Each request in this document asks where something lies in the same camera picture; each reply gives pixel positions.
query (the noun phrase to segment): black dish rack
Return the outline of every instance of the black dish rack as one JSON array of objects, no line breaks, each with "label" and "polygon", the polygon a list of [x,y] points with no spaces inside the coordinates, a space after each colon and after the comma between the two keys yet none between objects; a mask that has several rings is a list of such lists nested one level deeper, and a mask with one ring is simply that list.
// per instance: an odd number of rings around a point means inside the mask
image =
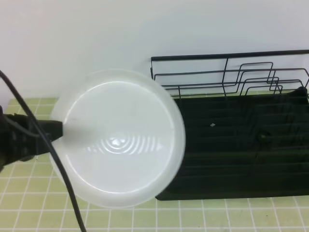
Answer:
[{"label": "black dish rack", "polygon": [[156,198],[309,195],[307,59],[309,50],[152,57],[186,130],[182,165]]}]

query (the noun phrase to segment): black drying mat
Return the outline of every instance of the black drying mat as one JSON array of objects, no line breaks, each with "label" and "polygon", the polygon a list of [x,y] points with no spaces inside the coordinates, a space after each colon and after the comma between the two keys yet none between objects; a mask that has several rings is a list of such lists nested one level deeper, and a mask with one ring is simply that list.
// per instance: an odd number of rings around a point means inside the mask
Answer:
[{"label": "black drying mat", "polygon": [[309,195],[309,104],[287,94],[176,99],[183,163],[159,200]]}]

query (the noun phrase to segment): white backdrop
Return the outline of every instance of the white backdrop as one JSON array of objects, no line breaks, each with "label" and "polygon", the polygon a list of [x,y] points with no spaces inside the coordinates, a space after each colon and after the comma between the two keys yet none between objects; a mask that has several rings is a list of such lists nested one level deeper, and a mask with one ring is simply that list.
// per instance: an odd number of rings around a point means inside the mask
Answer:
[{"label": "white backdrop", "polygon": [[[25,97],[150,57],[309,49],[308,0],[0,0],[0,69]],[[0,103],[10,96],[0,84]]]}]

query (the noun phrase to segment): black cable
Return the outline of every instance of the black cable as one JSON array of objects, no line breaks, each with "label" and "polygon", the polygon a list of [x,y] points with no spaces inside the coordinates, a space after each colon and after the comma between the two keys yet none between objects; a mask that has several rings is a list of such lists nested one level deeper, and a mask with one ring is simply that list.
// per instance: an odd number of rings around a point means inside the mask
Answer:
[{"label": "black cable", "polygon": [[28,131],[27,129],[23,128],[22,126],[20,126],[17,122],[14,122],[13,120],[9,119],[7,116],[3,115],[4,120],[10,124],[11,126],[15,127],[16,129],[18,129],[19,131],[23,132],[24,134],[30,136],[30,137],[34,137],[34,138],[39,138],[40,136],[38,134],[32,133],[30,131]]},{"label": "black cable", "polygon": [[8,86],[8,88],[10,89],[10,91],[13,93],[13,95],[15,96],[15,98],[17,99],[18,103],[20,104],[20,106],[23,108],[23,110],[25,111],[25,113],[28,115],[28,117],[30,118],[30,120],[32,121],[33,126],[35,127],[35,129],[38,131],[39,135],[42,137],[45,145],[47,146],[50,154],[52,155],[62,177],[64,180],[64,183],[68,189],[68,193],[69,196],[71,198],[71,202],[72,202],[72,206],[76,215],[76,219],[78,222],[78,225],[81,229],[82,232],[86,232],[86,228],[82,219],[82,215],[81,212],[79,210],[78,207],[78,203],[76,201],[76,197],[74,194],[74,190],[72,187],[72,184],[69,180],[68,174],[66,172],[66,170],[64,169],[58,154],[56,153],[52,143],[50,142],[50,140],[48,139],[48,137],[46,136],[46,134],[44,133],[42,127],[39,125],[37,119],[35,118],[35,116],[33,115],[33,113],[30,111],[29,107],[27,106],[27,104],[25,103],[24,99],[20,96],[20,94],[18,93],[18,91],[16,90],[16,88],[14,87],[14,85],[11,83],[11,81],[9,80],[9,78],[0,70],[0,77],[3,79],[3,81],[5,82],[5,84]]}]

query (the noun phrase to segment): countertop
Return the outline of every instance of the countertop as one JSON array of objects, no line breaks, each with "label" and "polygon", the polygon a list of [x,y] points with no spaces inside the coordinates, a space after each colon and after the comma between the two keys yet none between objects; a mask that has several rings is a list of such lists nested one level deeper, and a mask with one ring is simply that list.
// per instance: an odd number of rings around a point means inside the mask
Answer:
[{"label": "countertop", "polygon": [[[38,119],[49,119],[56,99],[26,99]],[[11,100],[7,114],[24,114]],[[88,231],[309,232],[309,196],[170,201],[107,209],[78,199]],[[49,155],[8,165],[0,173],[0,232],[79,231],[65,186]]]}]

